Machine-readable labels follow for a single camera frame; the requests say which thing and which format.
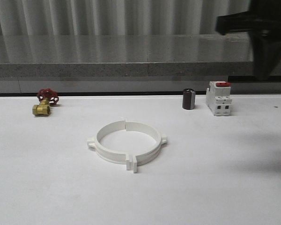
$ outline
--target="miniature circuit breaker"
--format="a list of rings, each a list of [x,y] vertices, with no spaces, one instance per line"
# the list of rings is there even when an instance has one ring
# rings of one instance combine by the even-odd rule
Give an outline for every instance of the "miniature circuit breaker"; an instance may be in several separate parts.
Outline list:
[[[206,104],[214,116],[229,116],[232,99],[230,98],[230,83],[211,81],[206,90]]]

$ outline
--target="white curtain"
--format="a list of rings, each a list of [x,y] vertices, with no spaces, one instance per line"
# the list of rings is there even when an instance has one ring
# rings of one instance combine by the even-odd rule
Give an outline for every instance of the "white curtain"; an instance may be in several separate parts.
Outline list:
[[[0,0],[0,35],[213,34],[249,0]]]

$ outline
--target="red lever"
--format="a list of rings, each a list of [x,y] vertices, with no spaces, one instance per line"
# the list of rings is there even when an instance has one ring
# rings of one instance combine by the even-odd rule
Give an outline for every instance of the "red lever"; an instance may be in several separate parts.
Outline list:
[[[217,87],[230,87],[230,84],[231,84],[231,83],[229,83],[229,82],[218,82],[218,83],[216,83],[215,85],[216,85]]]
[[[37,94],[37,98],[39,101],[42,101],[44,98],[48,98],[50,105],[56,105],[59,101],[59,97],[56,91],[51,90],[50,88],[41,89]]]

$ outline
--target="white table surface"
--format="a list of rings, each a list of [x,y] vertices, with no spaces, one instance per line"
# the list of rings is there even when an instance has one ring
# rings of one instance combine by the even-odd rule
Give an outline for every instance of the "white table surface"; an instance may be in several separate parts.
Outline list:
[[[60,97],[34,117],[36,97],[0,97],[0,225],[281,225],[281,95],[232,98],[229,117],[205,96],[191,111],[181,96]],[[122,118],[169,140],[135,174],[87,148]],[[118,135],[105,142],[151,141]]]

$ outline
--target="valve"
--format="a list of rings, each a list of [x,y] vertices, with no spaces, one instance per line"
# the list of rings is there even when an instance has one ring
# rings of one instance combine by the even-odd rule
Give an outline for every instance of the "valve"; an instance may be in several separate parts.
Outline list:
[[[32,113],[35,116],[49,116],[51,112],[50,106],[56,105],[59,101],[57,92],[51,90],[50,88],[41,89],[37,94],[37,98],[40,103],[32,107]]]

